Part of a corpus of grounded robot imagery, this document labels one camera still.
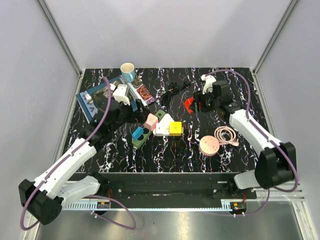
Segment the green power strip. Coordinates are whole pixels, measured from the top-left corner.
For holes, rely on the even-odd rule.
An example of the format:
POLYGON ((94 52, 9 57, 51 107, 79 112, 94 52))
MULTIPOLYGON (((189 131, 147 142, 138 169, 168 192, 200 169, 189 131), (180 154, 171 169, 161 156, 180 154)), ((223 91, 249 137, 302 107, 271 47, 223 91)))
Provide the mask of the green power strip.
MULTIPOLYGON (((155 116, 158 118, 158 122, 162 120, 165 114, 166 112, 161 109, 155 113, 155 116)), ((153 133, 152 131, 144 127, 142 135, 137 140, 135 139, 132 140, 133 146, 136 148, 140 148, 146 142, 146 140, 151 136, 152 133, 153 133)))

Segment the white triangular power strip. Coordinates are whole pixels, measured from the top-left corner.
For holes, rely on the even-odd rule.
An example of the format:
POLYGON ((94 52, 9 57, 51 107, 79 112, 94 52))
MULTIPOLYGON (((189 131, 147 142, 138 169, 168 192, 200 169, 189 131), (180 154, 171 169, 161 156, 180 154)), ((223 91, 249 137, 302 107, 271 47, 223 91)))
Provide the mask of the white triangular power strip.
POLYGON ((154 136, 169 136, 170 135, 170 123, 173 122, 173 118, 166 113, 163 118, 155 126, 155 129, 152 131, 154 136))

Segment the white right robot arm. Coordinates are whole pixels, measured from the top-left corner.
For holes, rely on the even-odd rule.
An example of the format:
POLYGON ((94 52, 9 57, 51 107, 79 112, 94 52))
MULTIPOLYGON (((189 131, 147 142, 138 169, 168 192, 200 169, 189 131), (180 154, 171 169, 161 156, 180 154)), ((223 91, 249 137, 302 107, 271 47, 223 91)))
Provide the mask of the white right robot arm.
POLYGON ((203 88, 193 94, 190 108, 196 112, 221 113, 224 120, 247 140, 258 155, 254 170, 236 174, 227 185, 228 195, 236 199, 244 194, 245 189, 267 190, 292 180, 297 183, 295 146, 274 137, 246 112, 244 105, 233 99, 227 81, 208 76, 203 82, 203 88))

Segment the pink round socket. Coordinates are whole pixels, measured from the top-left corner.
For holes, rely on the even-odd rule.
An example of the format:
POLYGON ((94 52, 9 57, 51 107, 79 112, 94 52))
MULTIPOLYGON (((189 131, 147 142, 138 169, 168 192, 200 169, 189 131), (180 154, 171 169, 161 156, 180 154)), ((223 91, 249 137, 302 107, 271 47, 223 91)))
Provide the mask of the pink round socket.
POLYGON ((208 157, 214 156, 220 148, 220 143, 217 138, 211 135, 206 135, 200 139, 199 151, 208 157))

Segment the blue plug adapter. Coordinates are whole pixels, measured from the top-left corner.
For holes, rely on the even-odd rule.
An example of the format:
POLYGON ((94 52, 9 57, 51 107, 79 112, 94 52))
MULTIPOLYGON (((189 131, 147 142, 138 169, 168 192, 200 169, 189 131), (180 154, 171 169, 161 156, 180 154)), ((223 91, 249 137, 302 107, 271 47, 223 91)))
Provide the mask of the blue plug adapter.
POLYGON ((133 133, 132 133, 132 139, 138 140, 144 133, 144 129, 139 126, 133 133))

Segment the red cube socket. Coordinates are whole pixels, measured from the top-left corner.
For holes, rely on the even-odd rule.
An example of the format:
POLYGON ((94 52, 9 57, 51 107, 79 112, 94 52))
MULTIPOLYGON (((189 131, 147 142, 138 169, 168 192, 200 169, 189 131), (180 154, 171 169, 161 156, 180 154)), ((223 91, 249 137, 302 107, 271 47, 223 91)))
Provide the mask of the red cube socket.
POLYGON ((184 102, 184 106, 189 114, 195 112, 194 98, 190 97, 184 102))

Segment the yellow cube socket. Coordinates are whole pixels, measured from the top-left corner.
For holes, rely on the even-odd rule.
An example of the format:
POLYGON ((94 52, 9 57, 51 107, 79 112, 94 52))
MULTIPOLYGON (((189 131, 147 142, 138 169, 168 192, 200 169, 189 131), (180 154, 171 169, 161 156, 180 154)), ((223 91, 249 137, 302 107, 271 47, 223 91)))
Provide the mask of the yellow cube socket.
POLYGON ((183 124, 181 121, 172 121, 169 124, 170 136, 181 136, 183 133, 183 124))

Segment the pink cube socket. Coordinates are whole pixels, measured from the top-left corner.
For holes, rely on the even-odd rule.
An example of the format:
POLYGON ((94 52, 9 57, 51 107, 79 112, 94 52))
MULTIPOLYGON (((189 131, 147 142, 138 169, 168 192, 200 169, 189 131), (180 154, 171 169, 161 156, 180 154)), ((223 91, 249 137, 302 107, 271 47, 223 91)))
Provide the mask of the pink cube socket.
POLYGON ((156 124, 159 122, 159 119, 156 115, 153 115, 150 113, 147 116, 147 119, 145 123, 143 124, 143 127, 148 129, 149 131, 153 131, 156 128, 156 124))

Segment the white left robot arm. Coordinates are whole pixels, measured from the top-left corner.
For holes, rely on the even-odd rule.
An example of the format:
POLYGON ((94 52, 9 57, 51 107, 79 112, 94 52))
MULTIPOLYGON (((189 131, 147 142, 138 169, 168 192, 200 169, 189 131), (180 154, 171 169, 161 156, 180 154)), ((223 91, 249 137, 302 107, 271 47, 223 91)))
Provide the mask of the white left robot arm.
POLYGON ((87 173, 68 186, 65 183, 112 139, 119 127, 125 123, 146 122, 150 110, 139 99, 135 103, 137 109, 114 99, 103 104, 59 160, 33 181, 24 179, 18 186, 22 213, 29 212, 38 222, 47 225, 69 204, 87 196, 107 196, 109 181, 98 172, 87 173))

